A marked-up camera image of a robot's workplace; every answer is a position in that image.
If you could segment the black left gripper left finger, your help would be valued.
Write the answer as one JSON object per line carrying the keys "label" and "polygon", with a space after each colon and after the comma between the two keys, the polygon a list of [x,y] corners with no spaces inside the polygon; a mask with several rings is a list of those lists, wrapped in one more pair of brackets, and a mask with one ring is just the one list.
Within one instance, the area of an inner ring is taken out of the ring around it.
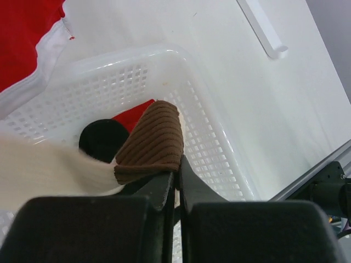
{"label": "black left gripper left finger", "polygon": [[133,195],[38,197],[17,213],[1,262],[171,262],[173,174]]}

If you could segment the black sock white stripes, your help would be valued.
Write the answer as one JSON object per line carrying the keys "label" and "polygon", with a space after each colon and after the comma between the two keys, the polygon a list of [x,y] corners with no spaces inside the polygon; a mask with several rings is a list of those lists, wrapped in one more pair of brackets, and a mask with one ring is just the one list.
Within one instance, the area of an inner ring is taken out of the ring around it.
{"label": "black sock white stripes", "polygon": [[100,119],[83,129],[78,148],[94,159],[111,163],[128,137],[128,130],[118,121]]}

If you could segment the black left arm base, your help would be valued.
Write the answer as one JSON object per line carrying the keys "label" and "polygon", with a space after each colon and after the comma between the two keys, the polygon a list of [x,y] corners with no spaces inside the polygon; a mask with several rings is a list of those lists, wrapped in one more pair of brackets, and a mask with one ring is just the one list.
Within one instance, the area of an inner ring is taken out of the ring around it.
{"label": "black left arm base", "polygon": [[350,236],[350,178],[338,161],[333,161],[311,178],[296,196],[316,203],[334,222],[345,219],[337,230],[337,238]]}

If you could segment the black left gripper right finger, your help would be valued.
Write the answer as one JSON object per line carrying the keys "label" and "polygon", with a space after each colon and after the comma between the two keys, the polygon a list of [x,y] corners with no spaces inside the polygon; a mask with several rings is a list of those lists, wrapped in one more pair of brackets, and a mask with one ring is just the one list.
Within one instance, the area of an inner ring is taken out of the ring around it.
{"label": "black left gripper right finger", "polygon": [[306,201],[230,202],[179,170],[184,262],[339,262],[326,214]]}

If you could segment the cream brown sock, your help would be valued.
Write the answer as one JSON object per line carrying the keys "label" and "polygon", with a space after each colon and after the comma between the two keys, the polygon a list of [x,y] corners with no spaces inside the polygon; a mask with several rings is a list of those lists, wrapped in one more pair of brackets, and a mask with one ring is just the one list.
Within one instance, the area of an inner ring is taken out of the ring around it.
{"label": "cream brown sock", "polygon": [[184,152],[184,118],[166,101],[142,114],[113,160],[46,142],[1,137],[1,204],[15,208],[42,196],[107,196],[160,172],[177,172]]}

